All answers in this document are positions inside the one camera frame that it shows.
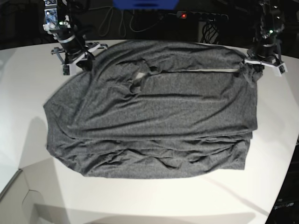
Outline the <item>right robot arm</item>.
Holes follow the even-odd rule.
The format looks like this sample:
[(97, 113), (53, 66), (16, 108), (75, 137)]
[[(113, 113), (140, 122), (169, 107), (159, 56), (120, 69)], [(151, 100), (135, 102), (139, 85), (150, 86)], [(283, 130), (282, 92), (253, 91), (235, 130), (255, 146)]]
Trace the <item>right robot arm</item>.
[(161, 40), (128, 40), (109, 48), (104, 43), (86, 43), (84, 34), (91, 27), (79, 28), (74, 11), (77, 2), (45, 1), (44, 30), (53, 35), (61, 47), (54, 48), (62, 62), (62, 73), (76, 75), (76, 68), (96, 73), (114, 65), (129, 66), (129, 71), (161, 71), (188, 69), (255, 69), (264, 64), (250, 49), (247, 54), (221, 45)]

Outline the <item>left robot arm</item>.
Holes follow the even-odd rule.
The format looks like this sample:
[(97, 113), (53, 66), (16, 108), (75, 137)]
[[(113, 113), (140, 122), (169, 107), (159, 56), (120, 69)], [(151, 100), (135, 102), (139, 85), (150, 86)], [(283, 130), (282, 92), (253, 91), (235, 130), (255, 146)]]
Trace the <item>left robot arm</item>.
[[(174, 56), (180, 62), (194, 59), (196, 64), (205, 68), (210, 64), (212, 68), (229, 69), (233, 66), (251, 65), (257, 70), (263, 67), (271, 67), (278, 75), (286, 72), (285, 63), (281, 60), (280, 43), (277, 36), (283, 32), (284, 24), (281, 12), (274, 0), (250, 0), (246, 9), (238, 13), (235, 1), (227, 0), (223, 10), (226, 11), (223, 19), (221, 16), (212, 15), (211, 12), (202, 12), (201, 18), (206, 22), (200, 43), (174, 42), (158, 39), (157, 35), (163, 32), (181, 31), (171, 23), (170, 28), (157, 29), (167, 16), (173, 15), (177, 21), (186, 19), (190, 10), (176, 11), (176, 0), (113, 0), (109, 5), (121, 13), (131, 13), (131, 20), (138, 17), (138, 13), (156, 13), (157, 21), (141, 32), (151, 31), (150, 37), (136, 40), (138, 45), (147, 45), (154, 56), (162, 56), (169, 59)], [(243, 35), (248, 38), (253, 35), (254, 46), (248, 49), (247, 54), (229, 49), (221, 45), (233, 35)]]

